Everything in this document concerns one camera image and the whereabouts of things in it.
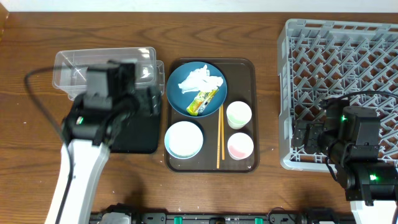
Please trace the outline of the yellow green snack wrapper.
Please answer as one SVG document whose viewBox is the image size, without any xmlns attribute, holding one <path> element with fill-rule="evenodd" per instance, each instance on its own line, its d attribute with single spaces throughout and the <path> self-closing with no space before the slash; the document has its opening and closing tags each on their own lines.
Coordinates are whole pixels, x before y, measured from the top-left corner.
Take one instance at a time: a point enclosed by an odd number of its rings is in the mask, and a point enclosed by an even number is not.
<svg viewBox="0 0 398 224">
<path fill-rule="evenodd" d="M 209 92 L 200 91 L 196 97 L 194 97 L 193 101 L 186 108 L 186 111 L 191 116 L 198 116 L 201 114 L 213 97 L 217 94 L 218 89 L 211 90 Z"/>
</svg>

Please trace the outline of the light blue rice bowl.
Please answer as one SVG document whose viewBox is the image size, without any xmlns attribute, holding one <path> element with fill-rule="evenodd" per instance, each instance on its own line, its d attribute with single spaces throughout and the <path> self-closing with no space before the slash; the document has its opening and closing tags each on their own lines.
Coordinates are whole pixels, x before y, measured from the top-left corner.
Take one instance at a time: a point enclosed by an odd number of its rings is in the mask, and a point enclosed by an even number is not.
<svg viewBox="0 0 398 224">
<path fill-rule="evenodd" d="M 166 131 L 166 151 L 176 159 L 190 159 L 197 155 L 204 142 L 201 129 L 189 121 L 177 122 Z"/>
</svg>

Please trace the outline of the white tissue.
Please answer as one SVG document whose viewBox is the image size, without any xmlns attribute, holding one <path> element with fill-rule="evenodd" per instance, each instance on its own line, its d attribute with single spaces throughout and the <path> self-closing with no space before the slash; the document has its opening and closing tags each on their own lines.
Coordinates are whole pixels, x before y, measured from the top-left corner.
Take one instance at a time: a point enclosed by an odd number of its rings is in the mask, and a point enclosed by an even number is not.
<svg viewBox="0 0 398 224">
<path fill-rule="evenodd" d="M 178 84 L 182 93 L 188 92 L 211 92 L 218 89 L 224 83 L 222 77 L 211 76 L 208 66 L 204 65 L 202 68 L 197 68 L 191 71 L 183 82 Z"/>
</svg>

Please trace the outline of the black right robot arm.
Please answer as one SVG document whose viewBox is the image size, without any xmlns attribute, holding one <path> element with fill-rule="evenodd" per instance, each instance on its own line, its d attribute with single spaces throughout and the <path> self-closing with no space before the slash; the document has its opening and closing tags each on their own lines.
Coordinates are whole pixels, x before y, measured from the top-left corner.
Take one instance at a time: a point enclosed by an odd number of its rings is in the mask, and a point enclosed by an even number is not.
<svg viewBox="0 0 398 224">
<path fill-rule="evenodd" d="M 380 119 L 346 99 L 323 102 L 324 121 L 298 120 L 292 145 L 326 155 L 356 223 L 397 223 L 397 169 L 379 160 Z"/>
</svg>

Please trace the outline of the white cup pink inside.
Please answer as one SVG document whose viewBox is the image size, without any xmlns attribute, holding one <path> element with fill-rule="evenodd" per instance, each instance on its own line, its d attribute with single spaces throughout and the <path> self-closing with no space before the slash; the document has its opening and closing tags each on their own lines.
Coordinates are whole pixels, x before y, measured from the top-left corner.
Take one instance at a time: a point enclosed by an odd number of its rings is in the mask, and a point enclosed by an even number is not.
<svg viewBox="0 0 398 224">
<path fill-rule="evenodd" d="M 245 133 L 233 134 L 227 142 L 229 155 L 234 160 L 242 160 L 248 158 L 254 150 L 252 138 Z"/>
</svg>

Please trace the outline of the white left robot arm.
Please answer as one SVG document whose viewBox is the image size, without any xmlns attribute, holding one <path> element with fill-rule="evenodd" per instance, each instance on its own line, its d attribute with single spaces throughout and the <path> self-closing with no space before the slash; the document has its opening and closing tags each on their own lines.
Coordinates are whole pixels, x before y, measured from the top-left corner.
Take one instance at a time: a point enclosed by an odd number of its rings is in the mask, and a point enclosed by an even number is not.
<svg viewBox="0 0 398 224">
<path fill-rule="evenodd" d="M 88 66 L 86 90 L 62 121 L 60 173 L 46 223 L 88 223 L 112 152 L 156 151 L 162 94 L 156 86 L 138 86 L 137 66 L 134 60 Z"/>
</svg>

